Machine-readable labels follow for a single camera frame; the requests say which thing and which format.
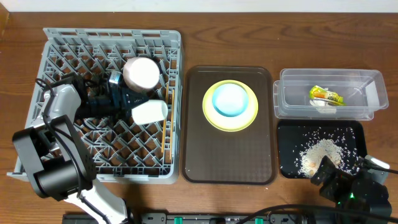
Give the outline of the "green orange snack wrapper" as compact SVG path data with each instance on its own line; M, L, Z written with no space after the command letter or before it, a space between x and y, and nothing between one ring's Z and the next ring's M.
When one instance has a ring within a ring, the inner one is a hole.
M318 85L312 87L309 91L309 98L312 100L323 100L338 106L344 106L344 99L336 92L326 90Z

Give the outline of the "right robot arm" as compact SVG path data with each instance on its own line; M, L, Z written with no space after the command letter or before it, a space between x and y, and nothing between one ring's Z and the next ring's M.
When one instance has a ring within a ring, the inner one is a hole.
M312 184L321 185L320 195L335 203L336 208L356 210L389 217L392 206L384 181L387 169L373 162L374 158L359 158L355 175L338 169L324 156L316 173L310 179Z

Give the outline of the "white tissue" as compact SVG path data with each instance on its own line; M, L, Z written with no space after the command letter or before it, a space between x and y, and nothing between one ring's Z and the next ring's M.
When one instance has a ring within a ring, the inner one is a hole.
M321 114L335 114L337 111L336 105L330 103L326 99L315 98L310 100L310 104Z

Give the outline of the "white bowl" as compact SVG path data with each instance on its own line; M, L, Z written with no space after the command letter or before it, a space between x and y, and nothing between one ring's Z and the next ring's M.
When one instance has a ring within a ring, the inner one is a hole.
M136 92L152 89L158 84L159 77L160 70L150 58L130 58L123 67L123 78L126 85Z

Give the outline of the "pile of rice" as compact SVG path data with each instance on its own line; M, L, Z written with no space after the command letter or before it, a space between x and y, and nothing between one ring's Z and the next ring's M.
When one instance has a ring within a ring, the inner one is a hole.
M354 163L358 159L358 150L353 128L302 126L299 130L303 131L300 135L303 143L295 144L293 150L298 153L294 159L297 177L311 178L324 157L345 173L357 173Z

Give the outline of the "white cup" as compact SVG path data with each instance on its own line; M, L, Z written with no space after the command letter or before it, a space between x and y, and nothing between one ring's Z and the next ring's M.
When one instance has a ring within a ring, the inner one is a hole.
M167 118L168 106L162 100L149 100L131 110L137 125L150 124Z

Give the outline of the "yellow plate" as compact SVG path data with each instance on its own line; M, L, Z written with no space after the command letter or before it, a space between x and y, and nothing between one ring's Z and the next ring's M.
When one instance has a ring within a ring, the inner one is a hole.
M216 88L227 83L240 85L248 94L248 107L242 114L235 117L226 117L219 114L212 104L212 96ZM202 110L207 121L215 128L226 132L236 132L247 128L255 120L259 111L259 101L254 91L247 84L237 80L222 80L207 89L202 101Z

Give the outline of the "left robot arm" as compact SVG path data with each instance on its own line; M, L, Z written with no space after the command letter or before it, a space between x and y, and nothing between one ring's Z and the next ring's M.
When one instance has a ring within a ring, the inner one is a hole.
M97 178L96 165L74 122L76 118L131 114L148 97L121 85L107 84L105 95L89 98L86 80L70 77L55 83L41 78L44 103L33 123L14 133L12 143L34 192L80 207L98 223L133 223L131 209Z

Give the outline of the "light blue small plate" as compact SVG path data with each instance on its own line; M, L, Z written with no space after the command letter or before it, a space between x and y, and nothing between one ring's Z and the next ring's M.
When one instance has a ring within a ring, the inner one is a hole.
M223 84L214 91L212 104L219 114L235 117L242 114L248 107L248 94L240 85Z

